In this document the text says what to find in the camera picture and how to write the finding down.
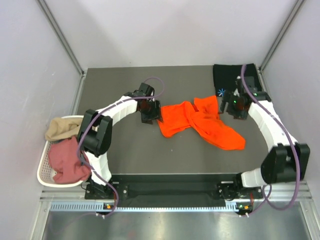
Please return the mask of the orange t shirt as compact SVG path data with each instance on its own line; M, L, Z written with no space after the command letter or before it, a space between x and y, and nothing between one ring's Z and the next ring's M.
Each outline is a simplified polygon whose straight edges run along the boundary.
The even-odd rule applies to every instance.
M193 103L184 101L180 104L163 106L161 114L162 121L157 122L162 135L166 138L193 128L206 142L222 150L245 149L245 138L220 119L218 99L215 95L196 97Z

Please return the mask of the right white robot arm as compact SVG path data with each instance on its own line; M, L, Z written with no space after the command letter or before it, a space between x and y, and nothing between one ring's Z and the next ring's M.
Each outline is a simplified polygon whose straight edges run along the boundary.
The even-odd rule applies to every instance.
M288 183L305 178L310 156L306 143L288 133L275 112L267 92L253 86L253 77L236 78L236 88L225 91L219 112L227 112L237 120L251 117L257 124L268 148L268 154L260 167L236 175L233 192L245 198L252 188L263 185Z

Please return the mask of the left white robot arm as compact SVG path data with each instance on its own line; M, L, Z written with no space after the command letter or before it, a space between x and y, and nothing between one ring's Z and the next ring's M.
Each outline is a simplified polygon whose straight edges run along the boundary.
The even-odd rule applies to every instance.
M137 90L125 93L114 103L98 110L89 109L83 115L77 135L76 156L91 170L91 179L97 184L96 192L102 198L109 198L114 191L109 183L112 174L107 157L113 126L136 112L140 113L142 123L161 121L161 104L157 97L155 89L143 82Z

